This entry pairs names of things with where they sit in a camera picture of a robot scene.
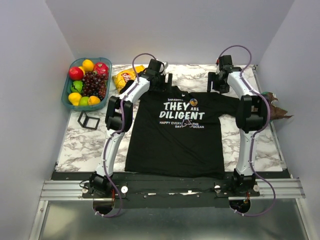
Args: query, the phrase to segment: blue basket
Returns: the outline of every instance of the blue basket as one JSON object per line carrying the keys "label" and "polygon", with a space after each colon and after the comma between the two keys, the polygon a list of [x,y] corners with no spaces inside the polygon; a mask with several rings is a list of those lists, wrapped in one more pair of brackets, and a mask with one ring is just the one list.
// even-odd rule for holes
{"label": "blue basket", "polygon": [[68,96],[69,94],[71,94],[71,84],[73,83],[73,80],[69,77],[69,74],[66,76],[66,80],[65,80],[65,84],[64,84],[64,88],[63,88],[63,92],[62,92],[62,97],[61,100],[63,102],[63,104],[72,110],[75,111],[95,111],[95,110],[99,110],[102,109],[106,103],[107,103],[107,98],[108,98],[108,94],[109,94],[109,86],[110,86],[110,82],[111,82],[111,70],[112,70],[112,64],[111,62],[104,58],[104,57],[97,57],[97,58],[79,58],[77,60],[75,60],[71,65],[71,67],[80,67],[82,66],[82,62],[86,59],[91,60],[94,64],[98,63],[98,62],[102,62],[104,64],[106,64],[109,68],[109,76],[108,76],[108,81],[106,83],[106,93],[105,93],[105,98],[98,104],[95,105],[88,105],[88,106],[74,106],[72,105],[72,103],[69,101]]}

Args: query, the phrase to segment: gray floor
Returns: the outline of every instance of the gray floor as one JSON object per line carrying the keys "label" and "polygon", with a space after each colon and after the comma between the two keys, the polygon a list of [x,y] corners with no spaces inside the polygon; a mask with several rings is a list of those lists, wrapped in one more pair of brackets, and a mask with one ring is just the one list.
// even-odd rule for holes
{"label": "gray floor", "polygon": [[[271,200],[256,199],[251,213]],[[294,199],[278,199],[260,217],[242,217],[228,208],[127,209],[105,219],[92,202],[55,201],[47,211],[42,240],[307,240]]]}

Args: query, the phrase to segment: white marble surface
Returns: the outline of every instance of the white marble surface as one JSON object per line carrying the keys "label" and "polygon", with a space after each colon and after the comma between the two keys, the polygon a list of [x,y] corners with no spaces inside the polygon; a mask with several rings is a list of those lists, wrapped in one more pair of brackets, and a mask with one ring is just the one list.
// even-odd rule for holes
{"label": "white marble surface", "polygon": [[[130,65],[115,65],[112,67],[112,75],[130,67]],[[205,92],[207,90],[208,72],[215,70],[215,65],[169,65],[167,73],[173,74],[172,84],[179,86],[182,91]],[[244,76],[254,88],[258,89],[251,68],[245,70]],[[111,82],[110,86],[109,96],[118,94],[113,82]],[[226,95],[237,97],[231,88]],[[136,116],[138,107],[139,103],[134,105],[133,118]],[[98,111],[88,112],[89,116],[100,118],[97,130],[82,128],[77,122],[80,113],[77,111],[71,112],[56,166],[58,172],[93,172],[95,170],[100,161],[106,140],[106,111],[107,107]],[[223,115],[219,119],[221,122],[224,169],[226,172],[233,172],[239,155],[239,129],[236,126],[234,117]],[[126,133],[120,144],[114,164],[115,172],[124,172],[125,170],[130,137],[131,130]],[[282,171],[279,153],[269,128],[261,133],[258,140],[255,168],[257,171]]]}

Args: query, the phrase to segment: chip bag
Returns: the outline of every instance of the chip bag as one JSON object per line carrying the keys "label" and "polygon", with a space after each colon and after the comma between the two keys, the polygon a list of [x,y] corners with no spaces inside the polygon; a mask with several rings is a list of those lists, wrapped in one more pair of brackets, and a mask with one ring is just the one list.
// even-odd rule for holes
{"label": "chip bag", "polygon": [[[135,70],[137,73],[140,73],[141,71],[145,70],[145,67],[143,65],[136,66]],[[136,74],[133,68],[123,70],[119,72],[117,75],[114,75],[112,77],[115,87],[118,91],[118,93],[123,89],[126,85],[126,83],[129,80],[135,80],[136,79]]]}

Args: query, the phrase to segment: red apple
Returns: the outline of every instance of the red apple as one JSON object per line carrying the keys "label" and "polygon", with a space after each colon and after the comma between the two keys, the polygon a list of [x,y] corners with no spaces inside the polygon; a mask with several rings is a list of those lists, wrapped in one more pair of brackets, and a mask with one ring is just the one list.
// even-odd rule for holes
{"label": "red apple", "polygon": [[109,68],[105,63],[97,62],[93,67],[93,73],[98,74],[98,75],[105,74],[108,77]]}
{"label": "red apple", "polygon": [[79,68],[77,66],[70,67],[69,77],[73,81],[82,80],[82,78],[84,77],[84,71],[82,71],[81,68]]}

